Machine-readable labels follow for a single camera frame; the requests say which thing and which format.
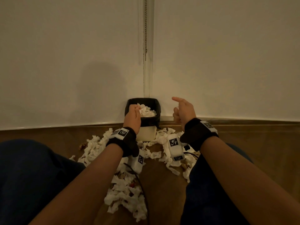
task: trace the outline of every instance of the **wooden floor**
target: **wooden floor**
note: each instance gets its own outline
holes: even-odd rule
[[[300,201],[300,124],[260,122],[253,125],[250,122],[213,125],[222,140],[244,150],[255,165]],[[108,128],[116,129],[119,126],[0,131],[0,142],[17,138],[33,139],[67,158],[72,155],[78,158],[82,153],[78,146],[86,139],[91,139],[92,135],[102,136]],[[180,127],[172,123],[161,123],[161,127],[180,131]],[[150,150],[159,151],[162,146],[154,145]],[[140,179],[149,202],[150,223],[179,224],[185,201],[186,180],[182,175],[172,174],[163,162],[151,159],[145,162]],[[94,224],[136,224],[132,214],[121,206],[115,214],[107,213],[107,208],[103,204]]]

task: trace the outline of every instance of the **black wrist strap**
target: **black wrist strap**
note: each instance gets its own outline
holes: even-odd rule
[[[180,141],[199,151],[204,141],[212,136],[219,137],[217,130],[211,124],[193,118],[185,125],[185,133],[180,137]]]
[[[123,157],[127,157],[132,155],[133,157],[137,157],[139,155],[139,147],[137,146],[136,138],[134,130],[130,127],[123,127],[114,131],[110,137],[109,141],[106,144],[117,144],[123,150]]]

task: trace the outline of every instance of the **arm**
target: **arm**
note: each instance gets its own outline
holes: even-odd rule
[[[196,117],[193,105],[184,99],[174,109],[174,121],[186,123]],[[210,137],[200,152],[221,186],[250,224],[298,224],[300,204],[255,165],[218,137]]]
[[[141,125],[139,108],[130,106],[123,125],[136,134]],[[117,144],[109,144],[29,225],[92,224],[122,156]]]

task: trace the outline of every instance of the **blue pants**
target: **blue pants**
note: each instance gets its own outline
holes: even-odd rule
[[[28,224],[84,168],[33,140],[0,143],[0,224]],[[181,224],[249,224],[203,156],[190,173]]]
[[[227,145],[252,162],[241,149],[232,144]],[[180,224],[249,224],[230,200],[202,155],[190,172]]]

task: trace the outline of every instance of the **black cable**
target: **black cable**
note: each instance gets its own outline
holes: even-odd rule
[[[191,154],[191,155],[195,156],[197,159],[199,159],[199,157],[197,155],[195,155],[193,153],[190,153],[190,152],[187,152],[187,151],[185,151],[183,154]]]
[[[142,189],[142,192],[143,192],[143,195],[145,197],[145,204],[146,204],[146,209],[147,209],[147,223],[148,225],[150,224],[150,219],[149,219],[149,207],[148,207],[148,201],[147,201],[147,198],[146,198],[146,194],[145,194],[145,191],[144,191],[144,188],[141,184],[141,181],[139,179],[139,177],[137,176],[137,173],[131,168],[130,165],[128,165],[127,163],[124,163],[126,166],[128,166],[130,168],[130,170],[133,172],[133,174],[135,175],[135,177],[137,178],[137,181],[139,182],[140,186],[141,186],[141,189]]]

